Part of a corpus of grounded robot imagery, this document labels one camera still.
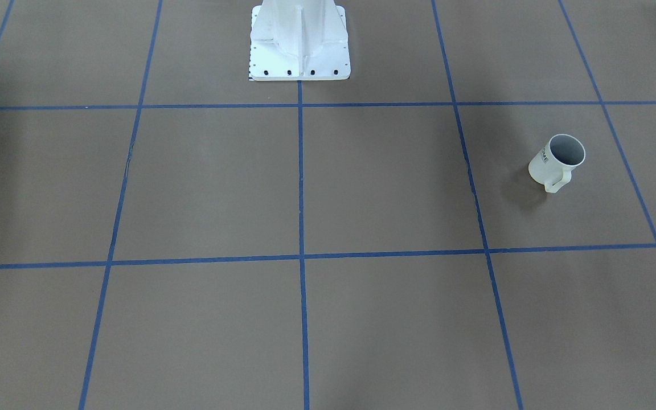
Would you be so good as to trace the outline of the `white ribbed HOME mug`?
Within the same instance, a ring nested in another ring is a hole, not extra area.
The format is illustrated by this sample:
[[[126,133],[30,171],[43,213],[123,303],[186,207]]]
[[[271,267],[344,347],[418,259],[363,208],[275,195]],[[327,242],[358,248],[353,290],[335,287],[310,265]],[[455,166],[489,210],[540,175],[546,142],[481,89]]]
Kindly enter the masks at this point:
[[[549,138],[528,164],[528,173],[534,182],[542,185],[548,194],[557,194],[572,179],[572,172],[584,163],[586,150],[583,143],[566,133]]]

